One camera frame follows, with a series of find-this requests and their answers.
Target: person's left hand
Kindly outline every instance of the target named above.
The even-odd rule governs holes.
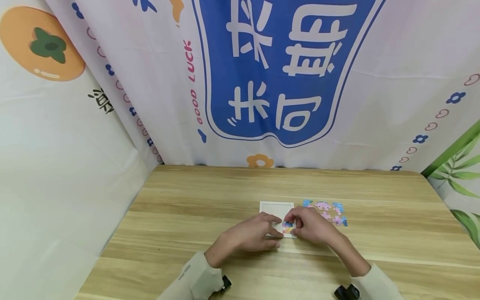
[[[222,262],[236,251],[256,252],[279,248],[280,242],[266,238],[267,233],[275,238],[283,234],[272,227],[272,223],[282,220],[274,215],[261,212],[220,234],[213,245],[205,252],[209,265],[213,268],[221,266]]]
[[[245,221],[238,223],[223,234],[227,239],[234,241],[237,251],[263,251],[271,248],[279,248],[280,242],[266,239],[265,235],[270,233],[276,238],[282,238],[283,233],[272,227],[272,223],[281,223],[282,219],[274,215],[261,212]]]

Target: forearm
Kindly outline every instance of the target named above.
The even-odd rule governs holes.
[[[345,235],[339,234],[328,245],[342,260],[352,277],[361,277],[368,274],[372,266],[360,255]]]
[[[223,262],[236,251],[236,247],[234,241],[222,233],[205,251],[205,259],[212,268],[220,268]]]
[[[222,270],[212,268],[198,252],[157,300],[207,300],[223,287]]]
[[[352,277],[352,284],[365,300],[403,299],[395,283],[375,264],[370,265],[343,234],[328,243]]]

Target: wooden table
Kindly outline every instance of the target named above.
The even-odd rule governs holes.
[[[155,300],[220,232],[260,201],[342,202],[339,227],[405,299],[480,299],[480,252],[428,182],[412,172],[159,166],[138,194],[77,300]],[[326,247],[283,239],[223,267],[229,300],[328,300],[349,284]]]

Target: black object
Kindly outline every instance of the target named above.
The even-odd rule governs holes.
[[[347,288],[347,298],[348,300],[360,299],[360,292],[353,284],[349,285]]]
[[[359,290],[354,287],[352,284],[345,288],[344,286],[339,286],[334,293],[335,297],[338,300],[358,300],[360,299]]]
[[[223,294],[227,290],[227,288],[229,288],[232,285],[232,283],[230,279],[225,275],[223,275],[222,280],[223,280],[223,288],[220,290],[220,293]]]
[[[347,292],[347,289],[344,286],[339,286],[335,290],[334,295],[338,300],[348,300],[346,292]]]

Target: hand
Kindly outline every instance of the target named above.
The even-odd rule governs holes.
[[[205,252],[208,264],[219,268],[223,261],[236,251],[256,252],[279,248],[280,242],[265,238],[270,233],[275,238],[283,234],[272,227],[272,223],[281,223],[279,217],[259,213],[220,234],[213,245]]]
[[[326,243],[331,245],[342,236],[332,223],[328,222],[312,207],[297,206],[292,208],[285,216],[285,221],[296,222],[297,228],[292,230],[293,235],[315,244]]]

